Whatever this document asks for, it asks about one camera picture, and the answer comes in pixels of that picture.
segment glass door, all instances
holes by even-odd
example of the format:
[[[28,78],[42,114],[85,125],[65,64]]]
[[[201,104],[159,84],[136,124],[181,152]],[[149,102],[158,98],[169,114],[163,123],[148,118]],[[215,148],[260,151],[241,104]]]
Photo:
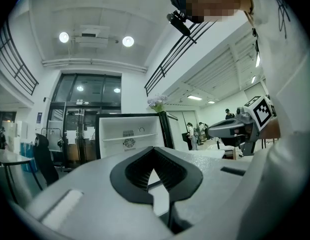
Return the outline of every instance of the glass door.
[[[67,167],[76,168],[96,160],[95,118],[99,108],[67,108],[64,124],[64,154]]]

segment shelf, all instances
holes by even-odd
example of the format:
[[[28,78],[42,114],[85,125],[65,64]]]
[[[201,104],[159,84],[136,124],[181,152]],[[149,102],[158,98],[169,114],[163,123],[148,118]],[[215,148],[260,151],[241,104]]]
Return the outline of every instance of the shelf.
[[[127,140],[127,139],[139,139],[139,138],[145,138],[145,137],[155,136],[155,135],[157,135],[157,133],[137,135],[137,136],[128,136],[128,137],[122,137],[122,138],[107,138],[107,139],[103,139],[103,142],[113,142],[113,141],[120,141],[120,140]]]

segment table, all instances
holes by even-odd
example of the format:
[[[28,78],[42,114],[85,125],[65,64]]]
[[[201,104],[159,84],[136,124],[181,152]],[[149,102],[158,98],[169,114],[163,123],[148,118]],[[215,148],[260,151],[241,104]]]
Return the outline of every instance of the table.
[[[207,149],[208,150],[215,150],[215,151],[217,151],[217,150],[224,150],[226,152],[232,152],[233,159],[237,160],[237,158],[236,158],[236,149],[233,146],[225,146],[224,144],[220,143],[219,144],[219,148],[218,148],[217,144],[214,144],[214,145],[210,145]]]
[[[15,196],[14,191],[13,191],[13,187],[12,187],[12,184],[10,181],[10,177],[11,177],[13,184],[15,182],[13,179],[13,175],[12,175],[12,171],[11,171],[10,166],[18,166],[18,165],[23,165],[23,164],[29,164],[31,173],[33,174],[33,177],[34,177],[37,185],[39,186],[40,190],[43,190],[42,186],[40,185],[39,180],[37,179],[35,172],[31,166],[31,161],[32,161],[32,159],[30,159],[30,158],[21,156],[19,154],[15,154],[15,153],[8,151],[8,150],[0,149],[0,163],[2,163],[2,165],[4,166],[5,177],[7,180],[8,188],[9,188],[9,191],[10,191],[10,193],[11,193],[16,204],[18,204],[18,202],[17,202],[16,196]]]
[[[192,154],[192,155],[199,155],[203,157],[208,158],[216,158],[216,159],[222,159],[225,155],[225,150],[219,149],[219,150],[190,150],[186,153]]]

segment round ceiling light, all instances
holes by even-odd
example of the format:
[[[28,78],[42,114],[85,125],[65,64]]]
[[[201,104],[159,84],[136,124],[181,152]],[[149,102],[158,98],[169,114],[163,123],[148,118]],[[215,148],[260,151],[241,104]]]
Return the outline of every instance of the round ceiling light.
[[[69,34],[67,34],[66,32],[62,32],[59,34],[59,40],[62,43],[67,43],[69,39],[70,39]]]
[[[131,47],[134,44],[134,39],[131,36],[126,36],[123,39],[123,45],[126,47]]]

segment white ceiling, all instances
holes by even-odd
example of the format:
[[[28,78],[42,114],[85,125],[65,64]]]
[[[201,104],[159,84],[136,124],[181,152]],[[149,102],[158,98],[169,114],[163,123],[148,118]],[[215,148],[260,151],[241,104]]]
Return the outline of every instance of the white ceiling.
[[[256,76],[254,84],[264,77],[262,66],[256,67],[256,38],[252,35],[252,28],[248,27],[244,35],[228,40],[228,44],[203,69],[174,84],[175,88],[168,93],[168,104],[213,106],[208,101],[218,102],[249,88],[253,76]],[[202,100],[189,99],[189,95]]]
[[[29,0],[30,21],[44,60],[92,58],[144,66],[168,24],[170,0]],[[80,47],[75,41],[62,43],[59,34],[79,37],[81,25],[109,27],[106,48]],[[134,38],[125,47],[125,36]]]
[[[17,109],[19,107],[24,107],[24,105],[0,85],[0,109]]]

